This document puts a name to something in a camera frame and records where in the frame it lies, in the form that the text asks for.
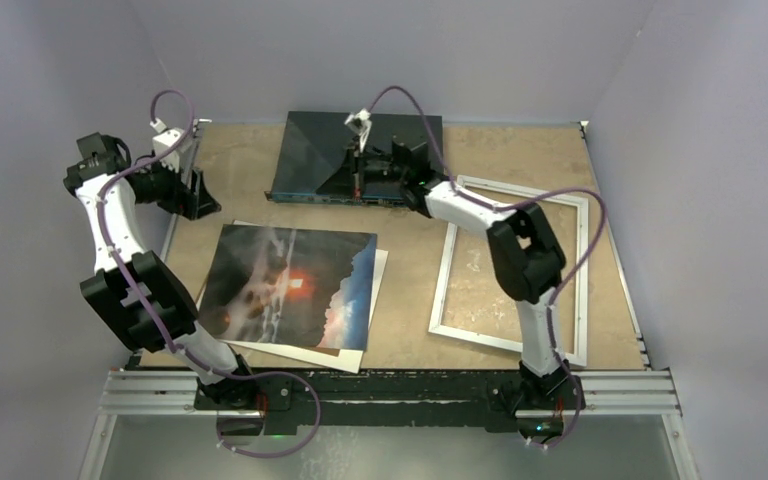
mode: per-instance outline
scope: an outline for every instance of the glass pane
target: glass pane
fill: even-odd
[[[298,436],[257,440],[259,451]],[[589,416],[543,454],[480,428],[322,427],[301,451],[258,460],[216,448],[210,417],[122,417],[102,478],[677,479],[660,416]]]

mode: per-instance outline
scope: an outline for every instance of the purple cable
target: purple cable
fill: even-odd
[[[136,162],[134,162],[134,165],[114,175],[113,178],[108,180],[107,183],[105,183],[101,187],[101,190],[99,191],[99,194],[98,194],[100,200],[103,200],[107,196],[107,193],[110,191],[111,188],[113,188],[116,182],[136,172],[137,170],[141,170],[145,167],[151,166],[152,164],[166,158],[166,156],[174,152],[181,145],[181,143],[187,139],[187,137],[192,135],[193,124],[195,123],[195,108],[193,107],[193,103],[190,101],[190,99],[186,95],[184,95],[183,92],[179,90],[175,90],[175,89],[162,90],[158,92],[157,95],[154,96],[154,99],[152,99],[151,101],[151,120],[152,121],[157,120],[157,117],[155,115],[155,110],[157,108],[157,101],[160,100],[160,97],[166,95],[167,93],[172,93],[174,95],[177,95],[181,97],[184,100],[184,102],[186,102],[187,109],[189,111],[189,120],[187,122],[187,129],[184,131],[183,135],[178,137],[178,140],[176,140],[172,145],[169,146],[169,148],[161,152],[159,155],[153,158],[150,158],[149,160],[143,163],[140,163],[139,160],[143,159],[145,156],[140,157],[137,159]],[[139,299],[139,302],[142,304],[143,308],[145,308],[146,312],[148,312],[155,326],[160,331],[160,335],[163,336],[163,341],[166,342],[166,345],[168,345],[169,351],[172,353],[175,353],[178,351],[178,349],[183,349],[184,347],[175,344],[175,342],[172,340],[172,336],[169,334],[169,330],[166,328],[166,325],[163,323],[163,320],[161,320],[160,315],[158,315],[157,311],[154,309],[154,307],[152,307],[151,302],[149,302],[148,297],[139,288],[139,284],[137,283],[136,279],[134,279],[134,276],[131,275],[131,272],[128,270],[127,265],[125,265],[125,261],[122,260],[121,255],[119,255],[119,251],[116,249],[113,243],[113,238],[110,236],[110,230],[107,228],[107,218],[105,217],[105,211],[104,211],[105,203],[106,202],[104,201],[96,202],[96,212],[98,213],[98,225],[99,225],[99,231],[101,232],[101,237],[104,240],[104,243],[107,246],[107,248],[110,250],[110,254],[113,257],[113,260],[116,262],[116,266],[119,268],[119,271],[122,272],[122,276],[125,278],[125,282],[127,282],[128,286],[131,287],[131,289],[136,293],[137,298]],[[300,376],[289,373],[289,372],[279,372],[279,371],[262,372],[255,375],[235,375],[234,373],[230,373],[230,372],[214,370],[210,365],[203,362],[201,359],[193,356],[189,352],[185,351],[185,355],[191,362],[198,365],[201,369],[205,371],[211,371],[213,373],[216,373],[217,375],[220,375],[224,378],[228,378],[231,380],[245,381],[245,380],[257,380],[259,378],[265,378],[265,377],[289,377],[299,381],[299,383],[304,385],[306,389],[310,391],[311,396],[313,396],[313,400],[316,404],[316,419],[314,421],[313,428],[311,429],[310,433],[296,446],[288,448],[287,450],[283,450],[275,453],[249,452],[246,450],[238,449],[237,447],[229,446],[227,443],[225,443],[224,439],[222,439],[221,435],[219,435],[219,430],[217,427],[217,435],[219,435],[220,444],[225,448],[227,448],[228,450],[234,453],[239,453],[241,455],[246,455],[246,456],[255,457],[255,458],[283,457],[285,455],[289,455],[291,453],[295,453],[299,451],[302,447],[307,445],[311,441],[311,439],[313,439],[313,436],[316,434],[316,431],[319,430],[319,422],[322,416],[322,407],[320,405],[319,396],[316,394],[316,391],[314,391],[310,383],[308,383],[305,379],[301,378]]]
[[[555,447],[570,433],[572,433],[572,431],[575,429],[575,425],[578,423],[578,417],[581,415],[583,392],[581,391],[580,386],[576,384],[572,374],[572,370],[570,370],[570,368],[563,362],[561,355],[557,351],[558,341],[555,339],[555,327],[552,323],[552,307],[554,307],[555,302],[558,301],[558,296],[560,296],[561,291],[563,291],[563,289],[569,284],[570,280],[572,280],[572,278],[575,277],[575,274],[578,273],[582,265],[584,265],[584,262],[586,262],[587,259],[590,258],[590,255],[593,253],[593,249],[596,248],[596,244],[599,242],[599,239],[602,237],[602,233],[605,230],[605,224],[607,223],[607,218],[608,218],[607,209],[605,207],[605,201],[595,191],[587,188],[582,188],[582,187],[570,187],[570,188],[563,188],[560,190],[553,190],[551,192],[546,192],[536,197],[529,198],[522,202],[513,203],[505,206],[496,206],[480,198],[476,198],[476,197],[473,197],[472,195],[469,195],[464,189],[457,188],[457,185],[455,184],[455,176],[452,173],[452,169],[449,168],[449,166],[446,164],[446,160],[443,158],[443,151],[440,149],[440,144],[437,142],[437,138],[434,136],[434,133],[431,131],[431,125],[428,123],[428,118],[426,118],[425,112],[422,111],[422,107],[419,106],[419,102],[416,101],[416,99],[413,97],[413,95],[410,94],[410,92],[408,92],[407,90],[405,90],[403,87],[399,85],[391,85],[385,88],[384,90],[382,90],[381,93],[379,93],[378,96],[375,97],[375,100],[372,101],[372,103],[369,105],[367,110],[370,113],[372,113],[372,109],[375,108],[375,105],[378,104],[378,101],[381,100],[381,97],[383,97],[384,94],[386,94],[391,90],[398,90],[399,92],[402,92],[406,97],[408,97],[408,100],[410,100],[410,102],[413,104],[413,107],[416,109],[417,113],[419,113],[419,118],[420,120],[422,120],[422,125],[425,127],[425,132],[427,133],[428,139],[431,142],[431,148],[434,149],[434,153],[437,155],[437,158],[440,160],[440,164],[443,166],[443,170],[447,172],[447,174],[449,175],[449,185],[451,185],[452,190],[457,195],[471,201],[472,203],[475,203],[476,205],[479,205],[481,207],[488,208],[490,210],[494,210],[497,212],[517,210],[519,208],[526,207],[533,203],[537,203],[541,200],[546,200],[547,198],[556,197],[558,195],[563,195],[566,193],[584,193],[584,194],[590,195],[591,197],[596,199],[596,202],[599,203],[600,216],[599,216],[599,226],[596,228],[596,234],[593,235],[593,239],[587,245],[587,249],[584,251],[584,254],[581,256],[578,262],[576,262],[572,270],[570,270],[567,273],[567,275],[561,280],[560,285],[558,285],[558,287],[549,297],[548,306],[546,307],[546,316],[548,320],[547,324],[548,324],[548,330],[549,330],[549,344],[552,346],[552,355],[554,355],[555,361],[558,362],[558,364],[564,370],[564,373],[567,375],[568,380],[575,385],[575,400],[576,400],[575,413],[573,414],[572,420],[570,421],[569,426],[567,428],[564,428],[563,433],[557,438],[557,440],[545,445],[537,444],[538,446],[543,448]]]

